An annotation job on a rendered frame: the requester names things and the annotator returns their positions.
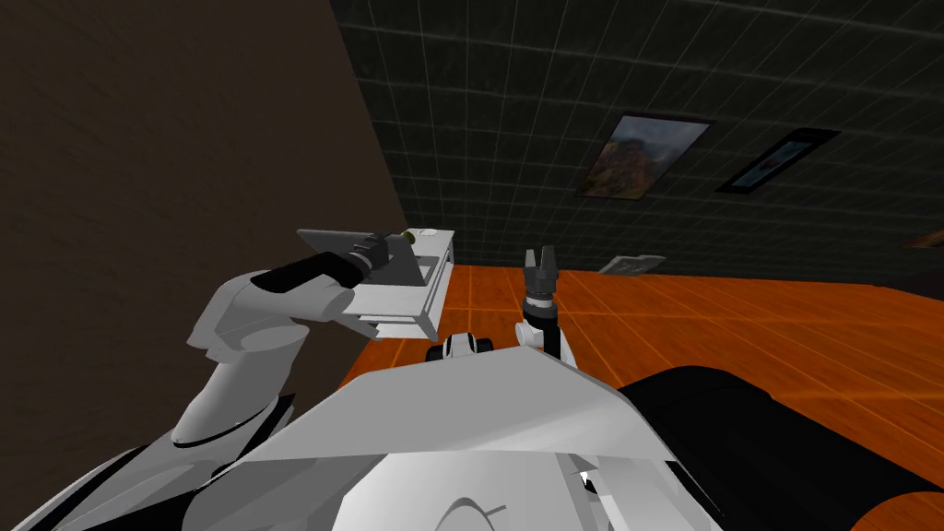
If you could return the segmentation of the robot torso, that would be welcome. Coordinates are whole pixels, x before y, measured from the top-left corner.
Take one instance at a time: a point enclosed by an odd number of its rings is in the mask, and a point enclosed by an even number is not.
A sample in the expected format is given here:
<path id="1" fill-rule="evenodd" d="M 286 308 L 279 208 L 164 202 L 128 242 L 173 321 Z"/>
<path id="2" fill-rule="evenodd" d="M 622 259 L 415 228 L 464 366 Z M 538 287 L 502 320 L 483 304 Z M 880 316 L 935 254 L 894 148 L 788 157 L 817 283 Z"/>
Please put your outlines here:
<path id="1" fill-rule="evenodd" d="M 528 347 L 366 373 L 200 491 L 182 531 L 722 531 L 626 396 Z"/>

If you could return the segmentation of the white bedside cabinet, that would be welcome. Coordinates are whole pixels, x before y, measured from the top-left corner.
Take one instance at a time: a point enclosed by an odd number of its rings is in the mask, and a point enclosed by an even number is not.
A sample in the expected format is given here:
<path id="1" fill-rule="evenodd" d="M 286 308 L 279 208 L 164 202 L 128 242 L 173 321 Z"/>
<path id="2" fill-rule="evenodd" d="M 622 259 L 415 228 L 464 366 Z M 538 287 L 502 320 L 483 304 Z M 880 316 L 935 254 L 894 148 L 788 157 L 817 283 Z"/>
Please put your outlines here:
<path id="1" fill-rule="evenodd" d="M 359 284 L 353 302 L 339 322 L 372 339 L 427 338 L 438 340 L 438 326 L 454 270 L 454 231 L 411 229 L 419 255 L 440 258 L 427 286 Z"/>

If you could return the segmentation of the narrow black framed picture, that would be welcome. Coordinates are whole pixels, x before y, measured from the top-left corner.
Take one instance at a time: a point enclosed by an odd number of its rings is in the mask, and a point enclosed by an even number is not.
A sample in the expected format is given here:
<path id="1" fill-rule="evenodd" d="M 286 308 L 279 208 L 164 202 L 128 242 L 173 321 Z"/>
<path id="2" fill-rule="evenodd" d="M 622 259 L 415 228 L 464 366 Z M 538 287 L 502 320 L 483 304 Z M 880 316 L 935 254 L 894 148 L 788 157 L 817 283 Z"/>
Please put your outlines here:
<path id="1" fill-rule="evenodd" d="M 794 129 L 715 191 L 751 194 L 839 134 L 839 131 L 829 129 Z"/>

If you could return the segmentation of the framed landscape picture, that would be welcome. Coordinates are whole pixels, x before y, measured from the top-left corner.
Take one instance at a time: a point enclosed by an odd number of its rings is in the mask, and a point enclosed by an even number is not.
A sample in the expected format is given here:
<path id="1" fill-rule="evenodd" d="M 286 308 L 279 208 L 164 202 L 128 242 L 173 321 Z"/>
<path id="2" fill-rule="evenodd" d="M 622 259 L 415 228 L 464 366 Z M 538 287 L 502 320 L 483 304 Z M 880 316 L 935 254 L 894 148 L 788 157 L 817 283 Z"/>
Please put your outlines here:
<path id="1" fill-rule="evenodd" d="M 625 112 L 575 193 L 591 198 L 643 198 L 712 124 L 692 117 Z"/>

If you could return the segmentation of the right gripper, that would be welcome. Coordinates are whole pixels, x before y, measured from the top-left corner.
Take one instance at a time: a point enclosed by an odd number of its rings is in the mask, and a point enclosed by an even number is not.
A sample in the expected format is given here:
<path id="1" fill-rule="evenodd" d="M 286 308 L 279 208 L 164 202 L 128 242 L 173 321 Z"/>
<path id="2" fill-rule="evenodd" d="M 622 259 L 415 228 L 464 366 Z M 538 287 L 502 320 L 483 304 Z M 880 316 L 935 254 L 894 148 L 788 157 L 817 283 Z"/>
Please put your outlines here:
<path id="1" fill-rule="evenodd" d="M 525 296 L 534 300 L 552 300 L 557 290 L 559 270 L 556 268 L 556 254 L 553 247 L 544 247 L 541 253 L 541 267 L 536 266 L 534 249 L 525 251 Z"/>

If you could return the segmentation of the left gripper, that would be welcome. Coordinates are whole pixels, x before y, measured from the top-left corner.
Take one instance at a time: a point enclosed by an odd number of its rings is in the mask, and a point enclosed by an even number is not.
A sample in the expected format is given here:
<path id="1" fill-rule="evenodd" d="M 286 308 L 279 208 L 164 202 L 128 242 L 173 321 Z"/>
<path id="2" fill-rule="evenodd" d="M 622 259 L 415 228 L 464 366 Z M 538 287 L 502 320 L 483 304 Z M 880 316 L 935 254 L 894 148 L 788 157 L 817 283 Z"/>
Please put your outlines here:
<path id="1" fill-rule="evenodd" d="M 360 242 L 360 256 L 370 265 L 370 270 L 384 268 L 390 261 L 389 233 L 373 233 Z"/>

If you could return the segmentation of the grey vent grille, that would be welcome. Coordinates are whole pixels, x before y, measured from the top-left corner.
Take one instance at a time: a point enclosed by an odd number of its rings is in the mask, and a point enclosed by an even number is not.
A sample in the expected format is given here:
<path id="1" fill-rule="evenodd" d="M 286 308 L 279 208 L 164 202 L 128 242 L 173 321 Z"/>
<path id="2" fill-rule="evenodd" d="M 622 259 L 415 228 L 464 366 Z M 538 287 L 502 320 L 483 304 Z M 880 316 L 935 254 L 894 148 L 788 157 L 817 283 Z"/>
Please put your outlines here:
<path id="1" fill-rule="evenodd" d="M 601 275 L 638 277 L 661 265 L 666 258 L 661 255 L 641 254 L 637 256 L 619 255 L 599 270 Z"/>

